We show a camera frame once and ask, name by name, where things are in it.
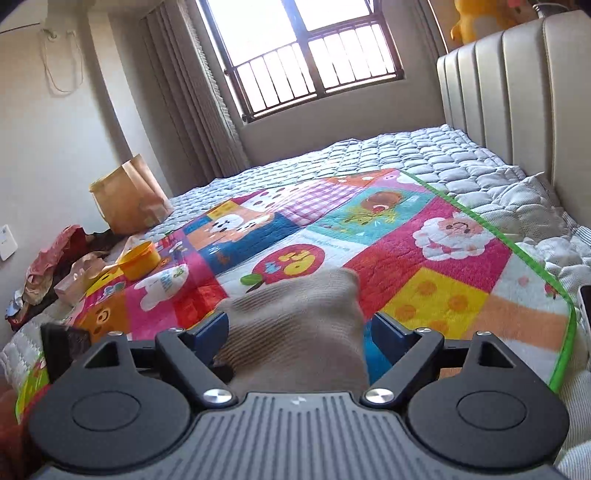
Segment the beige ribbed knit sweater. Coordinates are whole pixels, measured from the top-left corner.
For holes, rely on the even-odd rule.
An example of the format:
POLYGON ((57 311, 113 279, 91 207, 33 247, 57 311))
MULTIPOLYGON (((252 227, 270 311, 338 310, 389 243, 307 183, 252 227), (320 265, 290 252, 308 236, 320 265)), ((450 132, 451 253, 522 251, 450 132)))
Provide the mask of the beige ribbed knit sweater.
POLYGON ((358 274, 346 268, 281 280, 218 304, 229 332, 218 361, 230 389, 249 392, 349 391, 369 387, 358 274))

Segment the pile of clothes and bags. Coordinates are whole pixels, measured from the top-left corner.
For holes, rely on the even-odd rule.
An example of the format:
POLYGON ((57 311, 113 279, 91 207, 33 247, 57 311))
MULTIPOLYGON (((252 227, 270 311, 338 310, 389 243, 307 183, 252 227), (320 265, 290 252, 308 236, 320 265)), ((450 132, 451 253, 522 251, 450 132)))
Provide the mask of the pile of clothes and bags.
POLYGON ((62 230, 48 248, 37 254, 26 271, 23 287, 14 292, 6 308, 5 320, 12 331, 18 331, 57 300, 54 287, 76 261, 88 254, 104 258, 123 239, 110 229, 86 233, 80 225, 70 225, 62 230))

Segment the yellow plastic bowl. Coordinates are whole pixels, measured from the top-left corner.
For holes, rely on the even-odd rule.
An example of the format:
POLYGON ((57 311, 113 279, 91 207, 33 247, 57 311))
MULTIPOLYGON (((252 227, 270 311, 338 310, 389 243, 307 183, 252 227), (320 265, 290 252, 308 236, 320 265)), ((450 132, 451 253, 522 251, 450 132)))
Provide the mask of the yellow plastic bowl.
POLYGON ((160 261, 156 245, 151 241, 143 241, 123 253, 116 265, 129 281, 138 281, 152 272, 160 261))

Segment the colourful cartoon patchwork blanket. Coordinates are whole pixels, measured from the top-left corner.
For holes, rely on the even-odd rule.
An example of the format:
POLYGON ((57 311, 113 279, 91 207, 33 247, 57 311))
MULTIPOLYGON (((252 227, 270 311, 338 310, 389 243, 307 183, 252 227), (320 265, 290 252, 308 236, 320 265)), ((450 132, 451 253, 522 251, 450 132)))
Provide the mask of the colourful cartoon patchwork blanket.
POLYGON ((192 327, 226 297, 346 267, 366 318, 449 339, 492 332, 553 390, 572 353, 575 313, 559 283, 480 215, 398 170, 224 197, 153 251, 147 276, 100 276, 59 322, 145 340, 192 327))

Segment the brown paper bag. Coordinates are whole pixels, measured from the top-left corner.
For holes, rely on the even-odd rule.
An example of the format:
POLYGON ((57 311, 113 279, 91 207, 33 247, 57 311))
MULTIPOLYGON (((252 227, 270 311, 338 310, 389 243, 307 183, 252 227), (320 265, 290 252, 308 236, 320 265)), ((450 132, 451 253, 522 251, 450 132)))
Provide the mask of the brown paper bag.
POLYGON ((174 211, 141 155, 136 155, 89 186, 95 205, 117 235, 146 231, 174 211))

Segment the white quilted mattress cover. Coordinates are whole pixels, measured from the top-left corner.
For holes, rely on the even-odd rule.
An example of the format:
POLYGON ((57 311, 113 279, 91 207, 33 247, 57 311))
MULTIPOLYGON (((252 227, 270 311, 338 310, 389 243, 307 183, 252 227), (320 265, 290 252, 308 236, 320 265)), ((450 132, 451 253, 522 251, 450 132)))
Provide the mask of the white quilted mattress cover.
MULTIPOLYGON (((324 150, 216 179, 172 199, 173 213, 146 235, 154 243, 204 214, 224 197, 309 180, 398 170, 448 195, 488 221, 530 255, 575 303, 590 282, 590 232, 561 207, 541 175, 527 175, 447 125, 346 140, 324 150)), ((572 353, 560 386, 571 430, 559 469, 572 479, 590 475, 590 335, 575 320, 572 353)))

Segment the beige curtain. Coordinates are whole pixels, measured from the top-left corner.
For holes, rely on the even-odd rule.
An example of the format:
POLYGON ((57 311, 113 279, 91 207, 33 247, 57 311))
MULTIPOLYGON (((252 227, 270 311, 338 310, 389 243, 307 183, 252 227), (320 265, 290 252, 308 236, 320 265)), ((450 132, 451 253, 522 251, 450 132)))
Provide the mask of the beige curtain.
POLYGON ((250 167, 208 64, 187 1, 164 1, 141 20, 156 81, 200 185, 250 167))

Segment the beige padded headboard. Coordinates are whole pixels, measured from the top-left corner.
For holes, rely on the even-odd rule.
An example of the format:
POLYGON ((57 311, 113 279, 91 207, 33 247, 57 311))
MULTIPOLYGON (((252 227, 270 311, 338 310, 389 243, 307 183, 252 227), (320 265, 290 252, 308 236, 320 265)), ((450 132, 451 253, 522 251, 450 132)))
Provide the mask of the beige padded headboard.
POLYGON ((590 223, 590 17, 555 14, 440 57, 447 123, 526 174, 590 223))

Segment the yellow duck plush toy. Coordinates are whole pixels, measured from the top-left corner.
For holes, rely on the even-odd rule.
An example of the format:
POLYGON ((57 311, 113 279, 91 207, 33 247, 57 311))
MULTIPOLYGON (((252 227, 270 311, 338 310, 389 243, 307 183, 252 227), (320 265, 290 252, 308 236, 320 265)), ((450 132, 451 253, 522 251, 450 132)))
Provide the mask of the yellow duck plush toy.
POLYGON ((467 45, 517 25, 505 1, 456 0, 459 20, 452 27, 451 39, 467 45))

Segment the window with metal bars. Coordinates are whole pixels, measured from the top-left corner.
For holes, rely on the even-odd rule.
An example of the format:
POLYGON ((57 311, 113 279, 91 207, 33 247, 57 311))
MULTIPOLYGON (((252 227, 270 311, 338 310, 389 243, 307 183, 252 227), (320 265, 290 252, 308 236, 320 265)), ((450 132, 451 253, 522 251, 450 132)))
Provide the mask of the window with metal bars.
POLYGON ((245 123, 405 77, 380 1, 199 5, 245 123))

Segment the pink bunny plush toy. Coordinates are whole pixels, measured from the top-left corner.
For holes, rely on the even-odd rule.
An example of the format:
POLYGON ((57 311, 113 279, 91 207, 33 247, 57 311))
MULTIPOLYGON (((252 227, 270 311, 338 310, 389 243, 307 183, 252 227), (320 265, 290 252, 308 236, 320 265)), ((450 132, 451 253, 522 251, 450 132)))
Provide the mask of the pink bunny plush toy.
POLYGON ((506 0, 506 4, 509 14, 519 24, 538 19, 538 15, 533 8, 534 1, 506 0))

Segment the white wall switch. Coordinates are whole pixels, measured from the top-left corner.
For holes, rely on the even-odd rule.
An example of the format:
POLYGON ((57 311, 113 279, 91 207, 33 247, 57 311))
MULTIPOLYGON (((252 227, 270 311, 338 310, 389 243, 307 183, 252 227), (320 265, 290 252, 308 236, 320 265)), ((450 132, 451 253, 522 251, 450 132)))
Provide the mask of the white wall switch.
POLYGON ((0 228, 0 259, 8 260, 18 249, 18 244, 8 225, 0 228))

